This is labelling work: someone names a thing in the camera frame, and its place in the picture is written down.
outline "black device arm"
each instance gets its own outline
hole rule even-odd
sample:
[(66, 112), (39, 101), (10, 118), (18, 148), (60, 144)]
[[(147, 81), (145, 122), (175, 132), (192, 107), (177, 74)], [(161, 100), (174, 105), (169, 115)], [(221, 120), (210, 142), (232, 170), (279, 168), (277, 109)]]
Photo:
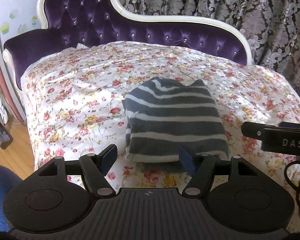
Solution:
[(261, 150), (300, 156), (300, 124), (281, 122), (279, 126), (244, 122), (243, 136), (260, 140)]

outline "damask curtain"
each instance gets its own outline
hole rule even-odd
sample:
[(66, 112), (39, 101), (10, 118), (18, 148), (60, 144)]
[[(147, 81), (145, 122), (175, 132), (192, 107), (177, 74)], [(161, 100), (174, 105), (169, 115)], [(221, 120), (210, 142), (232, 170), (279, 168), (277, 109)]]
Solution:
[(120, 0), (143, 15), (194, 15), (245, 35), (254, 63), (281, 73), (300, 95), (300, 0)]

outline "bed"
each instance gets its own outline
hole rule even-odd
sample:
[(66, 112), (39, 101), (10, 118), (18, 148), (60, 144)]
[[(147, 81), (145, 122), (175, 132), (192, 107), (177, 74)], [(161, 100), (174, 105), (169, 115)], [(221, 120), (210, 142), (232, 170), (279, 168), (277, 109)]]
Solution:
[[(294, 156), (260, 150), (242, 136), (244, 121), (300, 123), (300, 98), (280, 74), (251, 65), (244, 36), (223, 22), (191, 16), (142, 16), (119, 0), (38, 0), (42, 29), (7, 40), (3, 57), (23, 100), (35, 169), (55, 156), (75, 160), (110, 143), (118, 159), (106, 178), (120, 187), (178, 187), (186, 173), (147, 170), (125, 158), (124, 96), (153, 77), (204, 81), (226, 129), (230, 155), (241, 155), (293, 197), (283, 178)], [(294, 182), (300, 166), (289, 169)], [(215, 184), (225, 181), (217, 177)], [(68, 180), (82, 184), (79, 176)], [(288, 226), (300, 231), (296, 209)]]

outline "mattress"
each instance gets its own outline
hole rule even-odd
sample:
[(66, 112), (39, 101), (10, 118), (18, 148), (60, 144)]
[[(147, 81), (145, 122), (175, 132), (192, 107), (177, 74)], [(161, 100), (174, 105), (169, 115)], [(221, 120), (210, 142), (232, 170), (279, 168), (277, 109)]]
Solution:
[[(35, 169), (55, 156), (77, 160), (113, 143), (118, 159), (106, 179), (116, 191), (120, 187), (178, 187), (181, 191), (190, 179), (186, 173), (145, 170), (141, 163), (125, 159), (127, 119), (122, 100), (153, 77), (184, 85), (203, 80), (222, 118), (229, 156), (241, 155), (295, 197), (283, 177), (285, 165), (295, 157), (261, 151), (260, 141), (243, 137), (240, 131), (245, 121), (300, 123), (300, 98), (282, 75), (189, 48), (131, 41), (69, 48), (26, 70), (21, 83)], [(291, 167), (289, 176), (298, 183), (300, 166)], [(217, 177), (215, 185), (226, 179)], [(82, 185), (80, 176), (68, 176), (68, 180)], [(300, 231), (297, 208), (288, 230)]]

